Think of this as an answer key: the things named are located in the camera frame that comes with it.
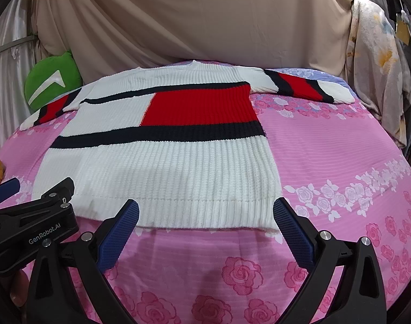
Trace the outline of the person's left hand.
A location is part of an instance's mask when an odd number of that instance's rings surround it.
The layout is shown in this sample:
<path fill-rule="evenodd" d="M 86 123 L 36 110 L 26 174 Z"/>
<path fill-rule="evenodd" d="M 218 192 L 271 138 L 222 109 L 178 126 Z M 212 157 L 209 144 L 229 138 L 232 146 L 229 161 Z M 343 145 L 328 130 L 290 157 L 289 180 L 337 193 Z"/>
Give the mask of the person's left hand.
<path fill-rule="evenodd" d="M 23 270 L 19 270 L 9 278 L 9 293 L 12 302 L 21 307 L 28 297 L 29 280 Z"/>

